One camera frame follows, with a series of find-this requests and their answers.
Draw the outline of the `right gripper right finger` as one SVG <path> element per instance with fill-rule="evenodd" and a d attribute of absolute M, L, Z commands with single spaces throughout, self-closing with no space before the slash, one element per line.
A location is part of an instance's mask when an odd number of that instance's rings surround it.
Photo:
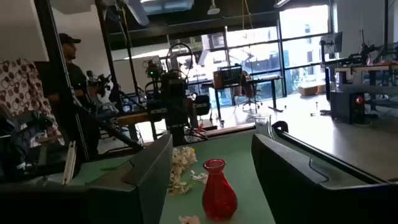
<path fill-rule="evenodd" d="M 398 224 L 398 184 L 370 183 L 261 134 L 251 153 L 276 224 Z"/>

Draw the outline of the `circle patterned cloth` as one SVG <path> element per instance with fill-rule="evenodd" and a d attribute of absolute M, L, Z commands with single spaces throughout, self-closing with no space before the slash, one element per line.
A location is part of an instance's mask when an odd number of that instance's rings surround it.
<path fill-rule="evenodd" d="M 27 127 L 32 112 L 46 115 L 52 125 L 43 133 L 46 137 L 57 137 L 65 145 L 50 102 L 44 97 L 39 73 L 28 60 L 0 60 L 0 108 L 11 115 L 17 129 Z"/>

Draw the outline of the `white ceiling lamp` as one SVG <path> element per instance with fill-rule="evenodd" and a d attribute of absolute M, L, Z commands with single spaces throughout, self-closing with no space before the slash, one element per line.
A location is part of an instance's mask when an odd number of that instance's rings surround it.
<path fill-rule="evenodd" d="M 211 0 L 211 5 L 207 11 L 208 15 L 215 15 L 220 13 L 220 8 L 216 6 L 215 0 Z"/>

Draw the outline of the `wooden table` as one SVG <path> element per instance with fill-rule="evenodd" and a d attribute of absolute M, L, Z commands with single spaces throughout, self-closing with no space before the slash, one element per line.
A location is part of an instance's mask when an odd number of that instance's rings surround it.
<path fill-rule="evenodd" d="M 121 131 L 125 136 L 132 139 L 131 135 L 136 134 L 139 144 L 143 146 L 148 146 L 154 140 L 153 139 L 141 139 L 141 134 L 144 137 L 148 137 L 152 133 L 152 129 L 149 125 L 149 115 L 147 113 L 138 113 L 132 115 L 125 115 L 116 118 L 116 124 L 120 124 L 122 127 L 127 127 L 127 131 Z M 225 136 L 234 133 L 241 133 L 244 131 L 250 131 L 255 129 L 254 123 L 246 123 L 241 125 L 235 125 L 231 127 L 217 127 L 217 129 L 204 131 L 202 135 L 206 136 L 208 139 L 215 138 L 217 136 Z M 98 154 L 106 154 L 111 152 L 118 152 L 122 150 L 128 150 L 131 147 L 123 143 L 121 140 L 111 137 L 110 134 L 105 134 L 101 131 L 106 139 L 100 139 L 98 144 Z"/>

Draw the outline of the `white flat strip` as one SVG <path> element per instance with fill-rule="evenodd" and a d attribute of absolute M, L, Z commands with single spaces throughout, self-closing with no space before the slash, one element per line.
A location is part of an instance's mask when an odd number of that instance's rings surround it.
<path fill-rule="evenodd" d="M 68 183 L 72 180 L 75 169 L 75 162 L 76 162 L 76 142 L 71 141 L 69 143 L 67 159 L 65 161 L 65 168 L 63 171 L 63 179 L 62 179 L 63 185 L 68 185 Z"/>

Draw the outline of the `loose pink blossom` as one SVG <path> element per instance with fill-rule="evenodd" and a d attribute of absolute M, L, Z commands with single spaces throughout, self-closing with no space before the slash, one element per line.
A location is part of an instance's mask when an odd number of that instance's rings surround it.
<path fill-rule="evenodd" d="M 180 224 L 201 224 L 198 216 L 194 215 L 191 217 L 179 217 Z"/>
<path fill-rule="evenodd" d="M 193 170 L 191 170 L 190 178 L 192 180 L 194 180 L 194 181 L 206 184 L 207 180 L 208 180 L 208 175 L 206 173 L 203 173 L 203 172 L 201 172 L 199 174 L 196 174 Z"/>

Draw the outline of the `office chair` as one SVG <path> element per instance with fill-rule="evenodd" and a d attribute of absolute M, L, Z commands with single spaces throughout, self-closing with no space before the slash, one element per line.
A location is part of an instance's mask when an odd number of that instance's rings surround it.
<path fill-rule="evenodd" d="M 242 104 L 242 107 L 244 108 L 246 105 L 251 107 L 251 105 L 257 106 L 257 109 L 262 105 L 262 102 L 258 103 L 255 97 L 255 91 L 254 91 L 254 86 L 248 81 L 252 80 L 251 75 L 243 70 L 241 74 L 241 80 L 239 81 L 239 86 L 233 87 L 233 103 L 236 106 L 239 106 Z M 246 97 L 246 101 L 244 103 L 239 102 L 239 98 L 241 96 Z"/>

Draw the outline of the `green table mat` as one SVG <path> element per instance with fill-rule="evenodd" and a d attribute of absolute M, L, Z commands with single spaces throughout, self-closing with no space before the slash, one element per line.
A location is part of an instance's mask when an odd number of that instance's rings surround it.
<path fill-rule="evenodd" d="M 180 217 L 194 215 L 199 217 L 201 224 L 223 224 L 206 217 L 201 203 L 205 185 L 190 179 L 191 171 L 205 172 L 203 163 L 209 159 L 225 160 L 224 176 L 238 198 L 237 210 L 226 224 L 275 224 L 252 161 L 253 134 L 253 131 L 247 131 L 191 144 L 197 162 L 185 171 L 182 180 L 192 188 L 183 195 L 166 196 L 160 224 L 179 223 Z"/>

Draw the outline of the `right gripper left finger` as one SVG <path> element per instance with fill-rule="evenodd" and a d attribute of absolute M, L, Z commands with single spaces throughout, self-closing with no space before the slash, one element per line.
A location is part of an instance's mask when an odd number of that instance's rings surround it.
<path fill-rule="evenodd" d="M 0 224 L 159 224 L 172 151 L 166 134 L 131 157 L 83 164 L 68 184 L 57 174 L 0 185 Z"/>

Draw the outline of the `pink artificial flower bunch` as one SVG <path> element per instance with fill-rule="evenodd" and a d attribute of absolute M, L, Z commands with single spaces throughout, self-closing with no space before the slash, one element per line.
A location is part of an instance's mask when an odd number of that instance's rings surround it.
<path fill-rule="evenodd" d="M 181 180 L 178 175 L 172 175 L 169 179 L 168 193 L 170 195 L 183 195 L 191 190 L 192 186 Z"/>

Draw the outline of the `background robot workstation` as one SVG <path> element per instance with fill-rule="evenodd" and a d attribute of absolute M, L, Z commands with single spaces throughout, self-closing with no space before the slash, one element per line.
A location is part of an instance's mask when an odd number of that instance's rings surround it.
<path fill-rule="evenodd" d="M 325 69 L 325 93 L 331 101 L 332 91 L 362 91 L 365 102 L 375 110 L 377 106 L 398 109 L 398 45 L 388 49 L 365 42 L 360 30 L 359 52 L 345 58 L 327 61 L 326 54 L 342 51 L 343 33 L 328 34 L 321 38 L 321 62 Z"/>

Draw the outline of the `black background device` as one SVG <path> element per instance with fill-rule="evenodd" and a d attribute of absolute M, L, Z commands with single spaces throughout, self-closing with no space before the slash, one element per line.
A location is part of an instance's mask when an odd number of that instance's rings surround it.
<path fill-rule="evenodd" d="M 107 91 L 111 90 L 111 75 L 107 77 L 103 74 L 95 75 L 91 70 L 86 71 L 86 76 L 88 77 L 88 86 L 97 87 L 97 94 L 104 96 Z"/>

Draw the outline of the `black office desk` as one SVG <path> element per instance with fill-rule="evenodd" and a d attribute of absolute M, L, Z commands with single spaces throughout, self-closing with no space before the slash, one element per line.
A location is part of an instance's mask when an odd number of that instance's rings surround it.
<path fill-rule="evenodd" d="M 275 92 L 275 81 L 276 80 L 280 80 L 281 77 L 270 77 L 270 78 L 261 78 L 261 79 L 255 79 L 255 80 L 249 80 L 246 82 L 246 84 L 248 85 L 252 85 L 254 86 L 255 84 L 259 84 L 259 83 L 267 83 L 270 82 L 271 83 L 271 94 L 272 94 L 272 106 L 269 106 L 270 109 L 278 112 L 278 113 L 282 113 L 283 110 L 280 110 L 277 108 L 277 103 L 276 103 L 276 92 Z M 215 95 L 216 95 L 216 109 L 217 109 L 217 118 L 223 122 L 223 120 L 221 119 L 221 109 L 220 109 L 220 102 L 218 99 L 218 90 L 222 90 L 225 88 L 233 88 L 233 87 L 238 87 L 241 86 L 241 84 L 239 83 L 234 83 L 231 85 L 225 85 L 225 86 L 219 86 L 217 87 L 213 82 L 209 82 L 209 81 L 205 81 L 204 83 L 202 83 L 203 88 L 214 88 L 215 89 Z"/>

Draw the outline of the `desk computer monitor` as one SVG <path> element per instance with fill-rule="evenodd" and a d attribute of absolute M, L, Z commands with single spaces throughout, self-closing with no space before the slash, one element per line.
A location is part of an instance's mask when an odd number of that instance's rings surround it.
<path fill-rule="evenodd" d="M 237 85 L 242 80 L 242 66 L 235 64 L 229 67 L 221 67 L 219 70 L 213 72 L 213 83 L 217 90 L 225 88 L 230 85 Z"/>

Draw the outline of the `white flower stem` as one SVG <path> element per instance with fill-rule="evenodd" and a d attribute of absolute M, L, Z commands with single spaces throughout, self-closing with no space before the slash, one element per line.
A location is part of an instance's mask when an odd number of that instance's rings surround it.
<path fill-rule="evenodd" d="M 175 147 L 172 153 L 172 171 L 176 176 L 181 176 L 192 164 L 196 163 L 197 156 L 192 147 Z"/>

